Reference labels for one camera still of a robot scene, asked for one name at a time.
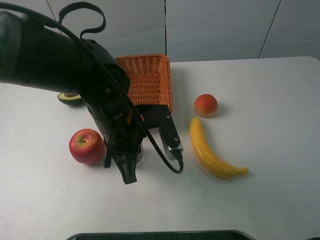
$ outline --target toy banana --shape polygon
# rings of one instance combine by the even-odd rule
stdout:
[[[191,120],[190,136],[196,157],[210,173],[222,179],[228,179],[249,172],[247,167],[234,167],[220,160],[212,152],[207,143],[201,121],[196,116]]]

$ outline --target table surface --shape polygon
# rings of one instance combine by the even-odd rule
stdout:
[[[76,131],[98,130],[86,107],[63,105],[55,92],[1,84],[0,238],[198,230],[238,230],[257,240],[320,237],[320,62],[177,62],[171,81],[184,171],[171,172],[144,139],[130,185],[114,163],[86,166],[69,153]],[[249,174],[222,180],[199,166],[189,123],[205,93],[219,103],[214,118],[202,119],[210,146]]]

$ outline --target wicker basket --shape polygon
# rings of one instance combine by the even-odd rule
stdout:
[[[170,61],[163,54],[120,56],[115,60],[130,78],[128,96],[135,105],[167,105],[172,112]]]

